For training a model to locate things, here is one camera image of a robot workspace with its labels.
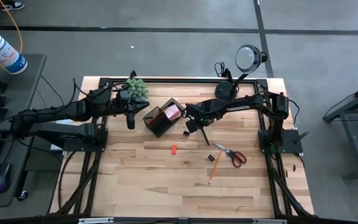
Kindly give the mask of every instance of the desk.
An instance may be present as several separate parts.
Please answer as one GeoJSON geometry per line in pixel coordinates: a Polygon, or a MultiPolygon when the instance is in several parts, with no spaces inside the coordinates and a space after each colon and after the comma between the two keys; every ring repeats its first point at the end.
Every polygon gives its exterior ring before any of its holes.
{"type": "MultiPolygon", "coordinates": [[[[82,90],[96,89],[100,77],[84,77],[82,90]]],[[[148,83],[150,106],[135,116],[136,129],[128,130],[126,117],[109,117],[108,144],[102,153],[98,181],[94,193],[93,217],[209,217],[272,218],[272,198],[265,157],[260,153],[257,131],[260,129],[255,110],[227,113],[222,120],[205,128],[210,140],[241,151],[248,162],[234,168],[223,154],[216,175],[208,185],[214,163],[207,159],[218,151],[207,146],[201,131],[182,141],[187,130],[181,119],[157,139],[142,118],[154,107],[171,97],[181,103],[198,103],[214,98],[214,83],[148,83]],[[171,155],[172,144],[178,146],[171,155]]],[[[272,92],[284,92],[282,79],[268,79],[272,92]]],[[[254,88],[240,84],[238,95],[253,95],[254,88]]],[[[284,128],[290,129],[291,115],[284,128]]],[[[73,193],[80,179],[83,153],[75,154],[67,165],[62,181],[62,203],[73,193]]],[[[305,171],[299,158],[283,154],[288,172],[287,184],[307,211],[313,207],[305,171]]],[[[280,208],[284,210],[282,193],[280,208]]],[[[50,212],[58,210],[57,192],[50,212]]]]}
{"type": "MultiPolygon", "coordinates": [[[[44,69],[46,56],[39,54],[25,54],[24,57],[29,62],[27,69],[19,75],[7,74],[0,68],[0,80],[8,83],[7,90],[2,96],[6,96],[6,107],[8,109],[7,115],[17,114],[19,111],[30,108],[35,89],[37,88],[39,78],[44,69]]],[[[0,130],[9,130],[10,123],[3,122],[0,125],[0,130]]],[[[24,143],[30,144],[30,138],[26,138],[24,143]]],[[[11,143],[5,142],[0,153],[0,163],[3,162],[11,143]]],[[[18,142],[14,146],[7,158],[7,162],[11,166],[11,186],[7,192],[0,194],[0,207],[6,207],[12,203],[12,199],[17,193],[16,190],[19,185],[19,179],[22,174],[27,155],[29,153],[28,147],[24,147],[18,142]]]]}

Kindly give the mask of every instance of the small box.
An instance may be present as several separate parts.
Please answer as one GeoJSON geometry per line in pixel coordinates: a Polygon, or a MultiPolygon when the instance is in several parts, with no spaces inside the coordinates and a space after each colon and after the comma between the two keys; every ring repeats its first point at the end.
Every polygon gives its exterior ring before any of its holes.
{"type": "Polygon", "coordinates": [[[161,137],[169,128],[172,127],[179,119],[174,119],[170,121],[165,113],[163,112],[169,106],[176,105],[180,110],[180,113],[184,112],[184,108],[173,98],[170,98],[161,108],[156,106],[152,111],[150,111],[146,116],[143,117],[143,122],[148,127],[157,138],[161,137]]]}

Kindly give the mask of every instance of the magnifying lamp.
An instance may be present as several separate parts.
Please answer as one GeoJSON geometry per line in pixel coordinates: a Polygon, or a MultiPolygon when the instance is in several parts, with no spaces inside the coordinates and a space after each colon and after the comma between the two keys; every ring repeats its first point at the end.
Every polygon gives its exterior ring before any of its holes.
{"type": "Polygon", "coordinates": [[[267,61],[267,54],[261,52],[257,47],[246,44],[239,48],[236,52],[236,65],[242,72],[242,75],[237,79],[235,83],[232,81],[232,77],[228,77],[229,81],[221,82],[215,89],[215,96],[220,100],[232,100],[237,96],[238,85],[249,74],[254,72],[261,63],[267,61]]]}

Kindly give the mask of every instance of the computer mouse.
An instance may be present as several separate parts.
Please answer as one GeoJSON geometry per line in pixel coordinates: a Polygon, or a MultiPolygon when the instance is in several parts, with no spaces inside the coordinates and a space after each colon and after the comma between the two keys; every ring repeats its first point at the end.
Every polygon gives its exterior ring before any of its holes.
{"type": "Polygon", "coordinates": [[[11,165],[7,162],[0,164],[0,193],[9,189],[11,185],[11,165]]]}

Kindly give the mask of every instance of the scissors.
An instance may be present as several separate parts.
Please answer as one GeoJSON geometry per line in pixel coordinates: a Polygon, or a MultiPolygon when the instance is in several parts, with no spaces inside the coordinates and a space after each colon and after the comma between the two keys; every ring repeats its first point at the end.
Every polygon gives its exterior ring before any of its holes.
{"type": "Polygon", "coordinates": [[[241,166],[241,164],[245,164],[247,162],[247,158],[245,155],[243,155],[243,153],[234,152],[234,151],[232,151],[216,142],[214,142],[214,144],[215,144],[215,146],[219,147],[220,149],[222,149],[225,153],[227,153],[230,156],[234,167],[238,168],[241,166]]]}

